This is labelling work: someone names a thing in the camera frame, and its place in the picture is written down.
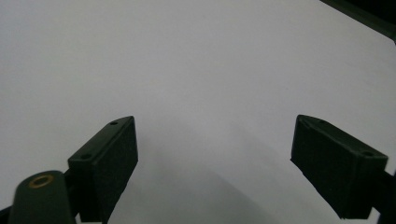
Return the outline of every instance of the screw hole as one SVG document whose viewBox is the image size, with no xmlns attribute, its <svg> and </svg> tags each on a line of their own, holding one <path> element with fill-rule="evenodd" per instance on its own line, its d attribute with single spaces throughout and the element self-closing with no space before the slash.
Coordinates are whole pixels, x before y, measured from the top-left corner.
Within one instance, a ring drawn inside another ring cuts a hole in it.
<svg viewBox="0 0 396 224">
<path fill-rule="evenodd" d="M 369 151 L 363 151 L 361 154 L 363 154 L 364 156 L 367 156 L 367 157 L 374 156 L 374 153 L 373 152 L 369 152 Z"/>
<path fill-rule="evenodd" d="M 34 178 L 32 181 L 29 182 L 29 188 L 31 189 L 39 189 L 42 188 L 46 185 L 48 185 L 50 182 L 52 182 L 53 176 L 52 175 L 41 175 L 36 178 Z"/>
<path fill-rule="evenodd" d="M 84 154 L 84 155 L 81 156 L 81 158 L 82 158 L 83 160 L 87 160 L 87 159 L 89 159 L 91 156 L 92 156 L 91 154 Z"/>
</svg>

